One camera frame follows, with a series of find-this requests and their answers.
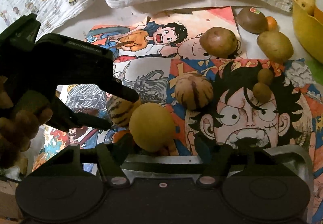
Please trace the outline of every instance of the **anime poster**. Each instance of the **anime poster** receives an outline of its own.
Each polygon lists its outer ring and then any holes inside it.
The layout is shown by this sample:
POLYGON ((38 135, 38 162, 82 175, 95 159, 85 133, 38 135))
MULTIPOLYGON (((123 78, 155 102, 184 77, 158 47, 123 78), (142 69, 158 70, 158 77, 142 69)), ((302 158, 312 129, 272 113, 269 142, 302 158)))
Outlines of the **anime poster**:
MULTIPOLYGON (((313 161, 313 223, 323 217, 323 102, 303 60, 284 65, 256 59, 176 59, 139 58, 114 63, 114 75, 124 85, 134 88, 143 102, 165 107, 174 119, 176 134, 173 146, 154 155, 196 155, 194 137, 206 144, 227 143, 237 148, 239 139, 251 138, 262 148, 297 144, 308 151, 313 161), (258 103, 252 93, 260 69, 275 73, 271 99, 258 103), (204 75, 213 86, 214 99, 205 108, 188 111, 175 99, 174 87, 184 73, 204 75)), ((60 98, 75 112, 108 118, 106 102, 111 95, 96 85, 64 86, 60 98)), ((120 128, 108 131, 82 127, 64 133, 46 127, 46 143, 34 169, 70 143, 94 148, 101 142, 114 142, 120 128)), ((84 164, 95 173, 95 164, 84 164)))
POLYGON ((216 59, 199 42, 208 29, 219 26, 233 31, 239 43, 230 59, 245 58, 231 7, 197 11, 194 14, 162 12, 134 26, 94 26, 86 41, 113 51, 114 61, 142 57, 216 59))

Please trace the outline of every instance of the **yellow bowl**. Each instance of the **yellow bowl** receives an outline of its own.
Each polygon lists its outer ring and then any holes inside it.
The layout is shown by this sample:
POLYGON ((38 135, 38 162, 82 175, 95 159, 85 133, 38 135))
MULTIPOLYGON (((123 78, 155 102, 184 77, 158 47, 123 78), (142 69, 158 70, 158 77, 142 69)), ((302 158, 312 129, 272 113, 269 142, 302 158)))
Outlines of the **yellow bowl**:
POLYGON ((323 24, 308 15, 293 1, 293 27, 295 36, 304 49, 320 63, 323 63, 323 24))

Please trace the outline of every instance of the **open mouth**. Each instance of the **open mouth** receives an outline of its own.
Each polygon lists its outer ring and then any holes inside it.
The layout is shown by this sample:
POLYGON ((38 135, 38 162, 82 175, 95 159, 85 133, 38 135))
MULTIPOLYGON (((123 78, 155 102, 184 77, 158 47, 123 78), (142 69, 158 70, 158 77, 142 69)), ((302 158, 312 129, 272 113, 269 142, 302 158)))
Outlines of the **open mouth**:
POLYGON ((163 36, 161 34, 156 34, 156 42, 163 43, 163 36))
POLYGON ((269 144, 269 138, 265 130, 262 128, 250 128, 250 129, 240 129, 234 131, 229 135, 226 140, 226 144, 229 144, 233 147, 233 149, 237 149, 237 145, 235 144, 238 140, 243 138, 253 138, 256 139, 256 146, 264 147, 269 144))

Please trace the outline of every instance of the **black hair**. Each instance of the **black hair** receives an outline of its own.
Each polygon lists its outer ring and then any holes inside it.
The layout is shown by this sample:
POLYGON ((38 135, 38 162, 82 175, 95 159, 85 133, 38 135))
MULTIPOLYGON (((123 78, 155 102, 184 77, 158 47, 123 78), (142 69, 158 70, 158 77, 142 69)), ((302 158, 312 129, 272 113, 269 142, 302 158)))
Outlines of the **black hair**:
POLYGON ((178 24, 178 23, 168 23, 163 26, 163 29, 169 27, 169 28, 174 28, 175 29, 175 34, 177 35, 177 40, 172 42, 174 43, 181 43, 187 38, 187 28, 183 24, 178 24))
MULTIPOLYGON (((247 89, 252 90, 253 86, 257 83, 258 72, 262 69, 262 65, 258 62, 258 65, 255 67, 240 67, 233 71, 231 71, 233 61, 229 62, 223 69, 222 76, 220 77, 219 72, 215 76, 214 81, 210 81, 213 87, 214 98, 213 101, 207 105, 205 108, 202 108, 200 113, 192 119, 195 121, 190 124, 190 127, 196 131, 199 131, 197 135, 201 137, 206 143, 210 140, 204 136, 202 132, 200 132, 200 121, 203 115, 210 114, 213 118, 221 118, 222 116, 217 113, 216 108, 219 103, 219 100, 222 94, 226 91, 227 94, 225 96, 225 103, 228 102, 229 98, 237 92, 239 89, 243 88, 244 96, 247 102, 256 110, 262 110, 262 108, 255 106, 247 95, 247 89)), ((297 103, 300 98, 301 92, 293 93, 294 86, 290 82, 289 85, 285 86, 285 76, 281 74, 280 76, 276 76, 273 79, 272 84, 269 86, 272 93, 275 96, 275 100, 277 103, 277 109, 275 112, 278 115, 282 113, 287 113, 290 116, 291 122, 298 121, 302 114, 294 114, 293 112, 297 112, 302 110, 301 105, 297 103)), ((222 124, 214 119, 214 127, 221 127, 222 124)), ((284 136, 280 136, 278 138, 277 146, 282 146, 289 144, 290 139, 298 138, 301 135, 301 132, 296 131, 291 123, 289 129, 287 130, 284 136)))

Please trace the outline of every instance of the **screw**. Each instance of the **screw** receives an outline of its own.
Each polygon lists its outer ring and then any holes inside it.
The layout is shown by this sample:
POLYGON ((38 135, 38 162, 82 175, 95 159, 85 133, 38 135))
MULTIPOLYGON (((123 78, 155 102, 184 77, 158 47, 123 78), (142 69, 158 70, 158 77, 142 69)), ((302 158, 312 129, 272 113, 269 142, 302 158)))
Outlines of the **screw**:
POLYGON ((211 185, 215 182, 214 177, 211 177, 211 176, 203 176, 199 180, 203 185, 211 185))
POLYGON ((167 183, 159 183, 159 187, 167 187, 167 183))
POLYGON ((111 178, 111 183, 114 185, 123 185, 127 182, 127 179, 122 176, 116 176, 111 178))

